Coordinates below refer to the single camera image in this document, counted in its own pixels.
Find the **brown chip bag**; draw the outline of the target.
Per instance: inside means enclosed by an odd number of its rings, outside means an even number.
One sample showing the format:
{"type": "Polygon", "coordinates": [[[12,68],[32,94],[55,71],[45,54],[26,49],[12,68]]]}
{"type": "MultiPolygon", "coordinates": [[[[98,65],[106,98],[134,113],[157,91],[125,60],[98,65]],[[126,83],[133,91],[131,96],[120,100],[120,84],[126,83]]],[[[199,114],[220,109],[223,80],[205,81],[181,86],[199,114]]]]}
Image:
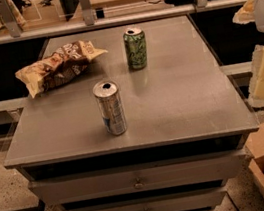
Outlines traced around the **brown chip bag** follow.
{"type": "Polygon", "coordinates": [[[31,97],[71,82],[82,74],[89,64],[106,49],[97,49],[90,41],[74,41],[59,47],[51,55],[16,71],[31,97]]]}

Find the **green soda can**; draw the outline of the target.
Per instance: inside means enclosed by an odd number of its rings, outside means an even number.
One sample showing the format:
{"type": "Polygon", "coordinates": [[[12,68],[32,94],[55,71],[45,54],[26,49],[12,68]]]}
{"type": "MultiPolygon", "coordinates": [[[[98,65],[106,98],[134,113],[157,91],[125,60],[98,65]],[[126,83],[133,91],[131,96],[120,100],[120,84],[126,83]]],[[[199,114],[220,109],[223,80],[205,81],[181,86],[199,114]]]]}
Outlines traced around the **green soda can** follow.
{"type": "Polygon", "coordinates": [[[130,69],[144,68],[147,64],[145,33],[138,27],[128,27],[123,34],[127,63],[130,69]]]}

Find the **silver redbull can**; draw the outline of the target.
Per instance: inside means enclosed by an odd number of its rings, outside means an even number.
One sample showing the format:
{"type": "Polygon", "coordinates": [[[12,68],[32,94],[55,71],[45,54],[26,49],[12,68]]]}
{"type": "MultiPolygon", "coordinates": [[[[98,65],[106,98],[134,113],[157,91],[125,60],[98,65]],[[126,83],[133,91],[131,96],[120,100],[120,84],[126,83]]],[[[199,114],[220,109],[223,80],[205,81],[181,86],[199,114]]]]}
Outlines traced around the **silver redbull can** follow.
{"type": "Polygon", "coordinates": [[[107,131],[121,135],[127,130],[123,103],[119,88],[115,82],[101,81],[93,87],[93,95],[97,100],[99,111],[107,131]]]}

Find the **grey drawer cabinet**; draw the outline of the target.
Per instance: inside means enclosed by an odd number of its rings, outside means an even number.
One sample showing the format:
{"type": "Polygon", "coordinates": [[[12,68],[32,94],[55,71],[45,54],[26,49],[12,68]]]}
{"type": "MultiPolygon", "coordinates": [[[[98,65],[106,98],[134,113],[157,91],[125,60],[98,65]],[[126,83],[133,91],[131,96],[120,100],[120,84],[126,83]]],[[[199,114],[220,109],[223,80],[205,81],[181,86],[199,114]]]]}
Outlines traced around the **grey drawer cabinet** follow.
{"type": "Polygon", "coordinates": [[[215,211],[257,121],[190,18],[143,25],[148,63],[126,63],[123,28],[87,37],[107,52],[27,101],[5,166],[61,211],[215,211]],[[93,87],[115,82],[127,130],[107,131],[93,87]],[[136,178],[145,186],[135,189],[136,178]]]}

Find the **top drawer knob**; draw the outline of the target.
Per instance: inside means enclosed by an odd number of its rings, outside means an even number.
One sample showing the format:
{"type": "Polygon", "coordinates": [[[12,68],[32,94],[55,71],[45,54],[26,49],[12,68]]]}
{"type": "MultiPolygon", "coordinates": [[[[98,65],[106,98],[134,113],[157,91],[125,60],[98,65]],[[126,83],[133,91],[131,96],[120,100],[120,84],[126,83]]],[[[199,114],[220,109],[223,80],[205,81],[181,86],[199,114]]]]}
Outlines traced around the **top drawer knob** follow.
{"type": "Polygon", "coordinates": [[[136,178],[135,179],[135,183],[134,183],[134,188],[139,190],[139,189],[143,189],[143,187],[145,186],[144,182],[142,182],[141,178],[136,178]]]}

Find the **middle metal rail bracket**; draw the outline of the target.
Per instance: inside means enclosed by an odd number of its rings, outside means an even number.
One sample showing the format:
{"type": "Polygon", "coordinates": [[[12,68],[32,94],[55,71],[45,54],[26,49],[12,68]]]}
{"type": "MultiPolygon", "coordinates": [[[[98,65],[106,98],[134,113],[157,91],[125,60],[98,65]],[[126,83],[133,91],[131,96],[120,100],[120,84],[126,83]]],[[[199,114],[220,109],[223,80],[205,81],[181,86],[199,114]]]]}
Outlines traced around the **middle metal rail bracket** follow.
{"type": "Polygon", "coordinates": [[[91,26],[95,23],[94,15],[92,14],[92,8],[90,0],[79,0],[81,5],[83,19],[87,26],[91,26]]]}

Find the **left metal rail bracket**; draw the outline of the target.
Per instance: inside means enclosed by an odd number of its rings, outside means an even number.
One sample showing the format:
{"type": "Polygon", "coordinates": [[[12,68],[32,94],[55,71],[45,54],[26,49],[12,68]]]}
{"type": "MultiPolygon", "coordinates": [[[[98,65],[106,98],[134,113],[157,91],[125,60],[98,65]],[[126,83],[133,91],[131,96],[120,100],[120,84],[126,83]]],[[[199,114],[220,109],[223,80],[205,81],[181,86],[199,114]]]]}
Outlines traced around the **left metal rail bracket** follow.
{"type": "Polygon", "coordinates": [[[20,37],[22,33],[21,28],[18,26],[17,20],[15,19],[7,0],[0,0],[0,14],[10,36],[13,38],[20,37]]]}

